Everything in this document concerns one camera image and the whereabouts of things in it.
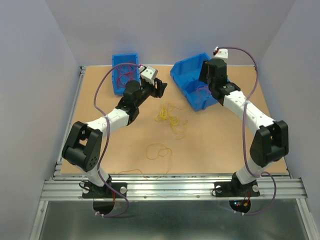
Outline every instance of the blue bin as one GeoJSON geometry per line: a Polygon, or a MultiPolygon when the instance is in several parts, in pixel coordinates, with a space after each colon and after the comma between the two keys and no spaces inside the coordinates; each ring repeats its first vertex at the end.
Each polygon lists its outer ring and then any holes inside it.
{"type": "MultiPolygon", "coordinates": [[[[128,53],[112,55],[112,67],[123,63],[133,63],[138,65],[138,54],[128,53]]],[[[112,71],[112,86],[114,94],[122,96],[124,94],[125,85],[130,79],[136,80],[140,83],[138,67],[123,65],[118,69],[114,69],[112,71]],[[129,73],[131,71],[133,71],[133,73],[130,76],[124,75],[125,73],[129,73]]]]}
{"type": "Polygon", "coordinates": [[[202,64],[204,60],[209,59],[210,57],[203,52],[176,62],[170,71],[173,81],[195,112],[218,102],[212,97],[208,85],[199,81],[202,64]]]}

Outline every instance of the blue plastic crate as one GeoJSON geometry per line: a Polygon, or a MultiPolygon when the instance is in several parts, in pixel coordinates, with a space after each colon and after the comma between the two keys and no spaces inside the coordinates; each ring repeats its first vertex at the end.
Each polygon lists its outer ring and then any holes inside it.
{"type": "Polygon", "coordinates": [[[170,71],[175,84],[196,112],[218,102],[212,97],[208,85],[199,81],[202,64],[209,59],[203,52],[176,62],[170,71]]]}
{"type": "MultiPolygon", "coordinates": [[[[112,55],[112,67],[116,66],[117,64],[123,63],[133,63],[138,65],[138,54],[128,53],[112,55]]],[[[130,77],[124,75],[124,73],[128,73],[130,71],[134,71],[134,74],[132,74],[133,80],[136,80],[140,83],[139,69],[135,66],[124,65],[121,68],[112,71],[112,86],[115,95],[122,96],[124,94],[125,85],[128,80],[130,80],[130,77]]]]}

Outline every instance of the yellow string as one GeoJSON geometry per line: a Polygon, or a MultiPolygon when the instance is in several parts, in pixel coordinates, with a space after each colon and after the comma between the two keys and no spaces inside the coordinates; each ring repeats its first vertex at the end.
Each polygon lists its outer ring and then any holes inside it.
{"type": "Polygon", "coordinates": [[[140,169],[132,169],[132,170],[128,170],[128,171],[121,171],[121,172],[118,172],[118,174],[122,174],[122,173],[129,173],[129,172],[133,172],[133,171],[138,171],[142,174],[142,176],[147,179],[148,181],[151,181],[151,180],[157,180],[159,178],[162,178],[164,177],[165,175],[168,174],[168,172],[170,171],[171,167],[172,167],[172,154],[173,154],[173,151],[171,148],[167,147],[166,145],[162,144],[162,143],[152,143],[152,144],[149,144],[147,147],[146,147],[146,150],[145,150],[145,156],[147,159],[149,160],[156,160],[158,159],[159,157],[161,158],[164,158],[165,156],[167,156],[169,154],[169,160],[168,160],[168,169],[166,170],[165,174],[162,175],[162,176],[158,176],[156,179],[149,179],[149,177],[147,177],[140,169]],[[150,157],[148,155],[148,150],[151,148],[151,147],[161,147],[158,152],[157,152],[157,155],[155,157],[150,157]]]}
{"type": "Polygon", "coordinates": [[[160,113],[154,118],[154,120],[157,122],[169,120],[170,126],[175,134],[183,133],[183,136],[178,139],[183,139],[186,135],[186,125],[188,121],[185,120],[182,123],[182,130],[177,129],[176,127],[180,124],[180,121],[178,116],[174,116],[171,114],[173,109],[181,110],[182,108],[175,106],[171,101],[164,101],[162,103],[160,113]]]}

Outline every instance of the wooden table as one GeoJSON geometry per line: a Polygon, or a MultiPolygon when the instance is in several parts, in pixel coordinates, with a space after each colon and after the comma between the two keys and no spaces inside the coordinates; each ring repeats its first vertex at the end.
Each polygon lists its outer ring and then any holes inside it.
{"type": "MultiPolygon", "coordinates": [[[[110,142],[101,167],[107,173],[130,171],[130,174],[202,174],[233,173],[244,165],[242,150],[242,121],[219,103],[205,110],[194,112],[170,76],[172,66],[155,66],[157,77],[168,86],[162,98],[149,97],[139,108],[140,114],[129,126],[118,129],[110,136],[110,142]],[[185,136],[175,134],[168,121],[158,122],[155,117],[164,101],[171,101],[181,110],[172,113],[180,122],[187,120],[185,136]],[[160,143],[172,149],[172,156],[150,160],[146,157],[149,144],[160,143]]],[[[101,114],[93,106],[93,98],[98,84],[110,69],[109,66],[89,66],[85,70],[78,96],[73,122],[89,122],[101,114]]],[[[255,70],[251,66],[229,66],[230,81],[241,87],[247,95],[255,81],[255,70]]],[[[97,97],[97,105],[106,113],[118,104],[120,98],[114,95],[111,74],[102,85],[97,97]]],[[[267,104],[258,85],[251,101],[265,114],[269,114],[267,104]]],[[[253,135],[247,129],[247,153],[253,135]]],[[[150,157],[157,156],[160,147],[148,150],[150,157]]],[[[272,173],[286,173],[284,160],[276,162],[268,169],[272,173]]],[[[80,171],[63,161],[62,174],[78,174],[80,171]]]]}

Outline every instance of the gray wall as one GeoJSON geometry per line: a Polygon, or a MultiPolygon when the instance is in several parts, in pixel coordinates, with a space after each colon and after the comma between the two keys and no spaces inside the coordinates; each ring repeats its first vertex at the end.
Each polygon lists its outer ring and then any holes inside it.
{"type": "Polygon", "coordinates": [[[0,239],[29,239],[75,95],[78,64],[44,0],[0,7],[0,239]]]}
{"type": "MultiPolygon", "coordinates": [[[[260,59],[295,0],[46,0],[81,65],[138,52],[141,63],[173,64],[216,46],[260,59]]],[[[234,52],[230,64],[250,60],[234,52]]]]}
{"type": "Polygon", "coordinates": [[[320,230],[320,1],[296,0],[260,63],[269,110],[289,125],[294,177],[302,177],[320,230]]]}

